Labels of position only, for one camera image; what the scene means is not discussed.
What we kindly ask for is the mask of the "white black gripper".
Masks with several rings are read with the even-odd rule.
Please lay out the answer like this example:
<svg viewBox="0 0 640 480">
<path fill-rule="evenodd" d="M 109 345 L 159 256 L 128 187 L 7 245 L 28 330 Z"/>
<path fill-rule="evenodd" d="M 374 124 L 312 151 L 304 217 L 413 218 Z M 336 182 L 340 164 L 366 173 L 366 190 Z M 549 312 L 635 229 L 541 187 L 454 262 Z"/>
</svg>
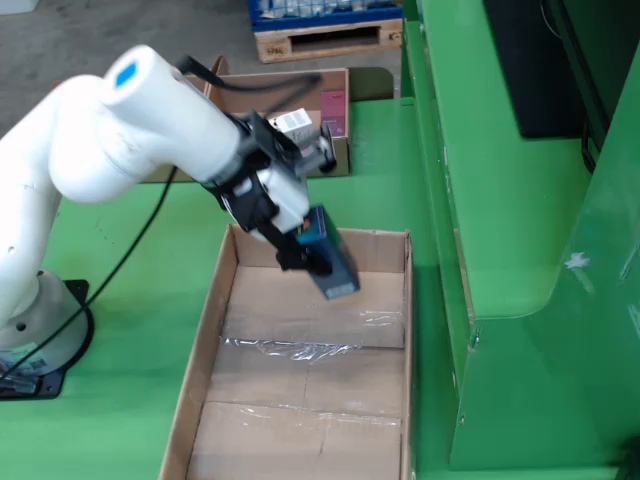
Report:
<svg viewBox="0 0 640 480">
<path fill-rule="evenodd" d="M 309 211 L 306 184 L 282 164 L 250 173 L 239 172 L 235 182 L 202 186 L 212 193 L 245 232 L 259 232 L 276 250 L 283 271 L 304 270 L 329 276 L 332 266 L 297 240 L 297 229 Z"/>
</svg>

